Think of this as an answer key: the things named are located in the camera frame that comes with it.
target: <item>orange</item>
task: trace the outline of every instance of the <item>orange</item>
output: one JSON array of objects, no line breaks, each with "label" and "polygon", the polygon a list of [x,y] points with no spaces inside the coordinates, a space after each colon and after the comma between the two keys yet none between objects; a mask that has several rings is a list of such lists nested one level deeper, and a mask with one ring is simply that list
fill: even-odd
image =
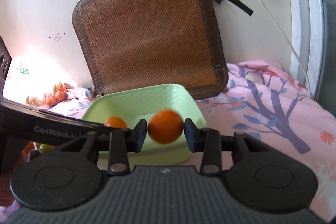
[{"label": "orange", "polygon": [[55,98],[58,103],[63,102],[67,98],[67,94],[64,91],[57,91]]},{"label": "orange", "polygon": [[116,116],[109,117],[104,123],[104,126],[113,128],[127,128],[127,124]]},{"label": "orange", "polygon": [[57,91],[65,91],[65,88],[63,86],[63,84],[61,82],[59,82],[57,85],[56,85],[56,90]]},{"label": "orange", "polygon": [[32,149],[35,149],[34,143],[29,142],[23,151],[26,153],[26,155],[28,155],[29,151]]},{"label": "orange", "polygon": [[50,96],[50,97],[46,100],[46,104],[47,104],[49,107],[53,107],[53,106],[57,105],[57,100],[56,100],[55,96]]},{"label": "orange", "polygon": [[182,134],[183,120],[181,116],[170,109],[157,112],[148,123],[149,136],[161,144],[176,141]]}]

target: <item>circular pad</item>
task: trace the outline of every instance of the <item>circular pad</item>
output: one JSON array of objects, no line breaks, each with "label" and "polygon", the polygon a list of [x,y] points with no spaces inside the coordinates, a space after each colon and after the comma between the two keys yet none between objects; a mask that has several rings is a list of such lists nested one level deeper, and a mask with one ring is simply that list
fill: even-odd
[{"label": "circular pad", "polygon": [[255,173],[259,184],[273,189],[282,189],[292,184],[294,176],[292,172],[279,166],[262,167]]},{"label": "circular pad", "polygon": [[237,200],[268,213],[307,208],[317,190],[315,174],[280,152],[249,153],[225,173],[224,180]]},{"label": "circular pad", "polygon": [[71,169],[64,166],[50,166],[39,170],[35,175],[35,182],[46,189],[63,188],[74,179]]},{"label": "circular pad", "polygon": [[100,169],[76,152],[48,151],[21,165],[11,179],[18,203],[37,211],[61,211],[91,199],[103,183]]}]

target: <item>pink blanket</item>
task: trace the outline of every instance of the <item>pink blanket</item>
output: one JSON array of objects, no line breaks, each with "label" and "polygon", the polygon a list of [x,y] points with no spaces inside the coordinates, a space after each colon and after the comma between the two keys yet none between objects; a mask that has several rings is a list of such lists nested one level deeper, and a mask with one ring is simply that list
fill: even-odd
[{"label": "pink blanket", "polygon": [[[262,60],[228,64],[227,89],[198,101],[208,127],[222,135],[246,132],[310,167],[319,187],[310,209],[325,221],[336,215],[336,119],[307,96],[281,66]],[[200,165],[193,155],[183,165]],[[232,166],[222,153],[223,169]]]}]

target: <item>black gripper base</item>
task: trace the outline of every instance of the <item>black gripper base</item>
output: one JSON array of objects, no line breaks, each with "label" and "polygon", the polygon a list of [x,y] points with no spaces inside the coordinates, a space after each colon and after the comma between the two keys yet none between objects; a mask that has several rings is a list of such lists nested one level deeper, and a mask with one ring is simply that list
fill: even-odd
[{"label": "black gripper base", "polygon": [[138,166],[111,177],[86,204],[47,213],[20,209],[6,224],[322,224],[308,209],[269,214],[235,200],[219,177],[198,174],[193,166]]}]

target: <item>sunlight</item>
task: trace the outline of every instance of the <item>sunlight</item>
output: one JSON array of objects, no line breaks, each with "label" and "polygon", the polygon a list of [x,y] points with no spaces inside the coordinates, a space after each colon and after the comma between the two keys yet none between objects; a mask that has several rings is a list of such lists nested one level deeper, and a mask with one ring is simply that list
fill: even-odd
[{"label": "sunlight", "polygon": [[25,103],[27,96],[40,98],[44,93],[51,92],[58,82],[78,86],[52,58],[29,47],[27,54],[12,60],[3,95],[6,99]]}]

